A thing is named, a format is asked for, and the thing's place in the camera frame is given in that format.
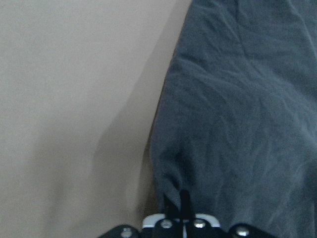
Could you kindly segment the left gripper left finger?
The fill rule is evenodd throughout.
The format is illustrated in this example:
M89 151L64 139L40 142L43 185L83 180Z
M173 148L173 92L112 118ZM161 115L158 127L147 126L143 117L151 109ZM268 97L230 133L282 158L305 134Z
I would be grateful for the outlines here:
M165 218L169 220L180 219L180 210L179 208L164 194L164 209Z

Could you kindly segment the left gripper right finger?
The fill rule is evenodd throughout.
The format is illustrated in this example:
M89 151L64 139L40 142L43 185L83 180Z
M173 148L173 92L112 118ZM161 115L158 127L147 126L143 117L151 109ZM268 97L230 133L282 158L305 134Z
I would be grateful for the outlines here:
M192 203L190 193L187 190L180 191L180 220L183 223L187 223L192 219Z

